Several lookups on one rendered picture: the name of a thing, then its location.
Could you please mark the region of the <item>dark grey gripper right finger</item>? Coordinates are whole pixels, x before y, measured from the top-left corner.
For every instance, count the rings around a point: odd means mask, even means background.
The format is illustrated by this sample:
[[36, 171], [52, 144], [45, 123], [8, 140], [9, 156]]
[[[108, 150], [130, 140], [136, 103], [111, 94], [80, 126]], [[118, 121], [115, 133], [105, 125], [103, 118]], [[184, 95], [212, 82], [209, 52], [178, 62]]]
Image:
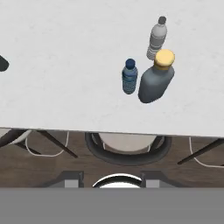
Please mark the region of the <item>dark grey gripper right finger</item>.
[[145, 188], [183, 187], [179, 182], [167, 178], [161, 171], [142, 171], [141, 179], [141, 187]]

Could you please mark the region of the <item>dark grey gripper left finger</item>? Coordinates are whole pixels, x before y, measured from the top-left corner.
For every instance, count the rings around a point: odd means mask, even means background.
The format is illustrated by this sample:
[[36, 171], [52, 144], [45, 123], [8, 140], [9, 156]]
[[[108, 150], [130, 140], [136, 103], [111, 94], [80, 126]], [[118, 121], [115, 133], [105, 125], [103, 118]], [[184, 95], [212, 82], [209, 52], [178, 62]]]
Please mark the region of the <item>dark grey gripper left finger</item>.
[[51, 188], [82, 188], [83, 171], [63, 171], [57, 178], [44, 183], [43, 187]]

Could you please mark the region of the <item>white and black round object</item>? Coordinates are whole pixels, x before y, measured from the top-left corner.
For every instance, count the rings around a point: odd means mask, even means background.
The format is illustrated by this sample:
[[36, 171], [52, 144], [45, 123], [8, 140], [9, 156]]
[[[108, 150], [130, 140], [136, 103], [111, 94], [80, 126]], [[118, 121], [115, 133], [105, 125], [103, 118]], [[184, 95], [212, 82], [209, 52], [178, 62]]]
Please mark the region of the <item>white and black round object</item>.
[[115, 173], [100, 178], [93, 184], [93, 188], [140, 188], [142, 180], [134, 175]]

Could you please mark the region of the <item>grey bottle with yellow cap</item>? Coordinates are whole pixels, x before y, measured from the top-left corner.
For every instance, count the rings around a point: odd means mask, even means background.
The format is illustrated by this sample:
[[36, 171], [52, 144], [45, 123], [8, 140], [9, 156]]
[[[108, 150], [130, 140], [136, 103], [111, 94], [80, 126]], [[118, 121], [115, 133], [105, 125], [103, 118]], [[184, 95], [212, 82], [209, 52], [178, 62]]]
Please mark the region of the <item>grey bottle with yellow cap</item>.
[[175, 74], [174, 60], [175, 55], [169, 49], [156, 53], [153, 66], [143, 73], [140, 80], [138, 98], [142, 103], [151, 103], [163, 96]]

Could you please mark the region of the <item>blue plastic water bottle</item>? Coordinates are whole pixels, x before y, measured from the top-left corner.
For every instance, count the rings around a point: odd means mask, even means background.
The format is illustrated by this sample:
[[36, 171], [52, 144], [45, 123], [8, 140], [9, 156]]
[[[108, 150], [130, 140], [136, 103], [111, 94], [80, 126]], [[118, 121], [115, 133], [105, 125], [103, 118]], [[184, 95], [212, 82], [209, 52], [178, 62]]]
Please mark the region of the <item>blue plastic water bottle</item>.
[[136, 90], [138, 70], [133, 59], [127, 59], [122, 70], [122, 90], [125, 94], [131, 95]]

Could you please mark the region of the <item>dark round object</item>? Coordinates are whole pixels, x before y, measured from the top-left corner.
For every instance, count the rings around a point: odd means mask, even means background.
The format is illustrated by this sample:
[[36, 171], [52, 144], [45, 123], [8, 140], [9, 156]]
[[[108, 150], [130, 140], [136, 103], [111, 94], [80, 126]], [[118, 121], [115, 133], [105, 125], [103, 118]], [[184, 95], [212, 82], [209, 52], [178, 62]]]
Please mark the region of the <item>dark round object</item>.
[[0, 55], [0, 72], [4, 72], [8, 69], [9, 62]]

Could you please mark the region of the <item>grey plastic bottle dark cap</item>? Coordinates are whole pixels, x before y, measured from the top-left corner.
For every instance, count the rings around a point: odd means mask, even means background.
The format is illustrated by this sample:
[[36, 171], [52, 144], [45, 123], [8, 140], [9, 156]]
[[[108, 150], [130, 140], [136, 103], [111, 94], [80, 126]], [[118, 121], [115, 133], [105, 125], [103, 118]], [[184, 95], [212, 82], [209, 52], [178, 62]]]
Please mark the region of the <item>grey plastic bottle dark cap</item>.
[[161, 16], [150, 32], [150, 42], [146, 53], [149, 60], [154, 60], [156, 53], [162, 48], [167, 35], [166, 17]]

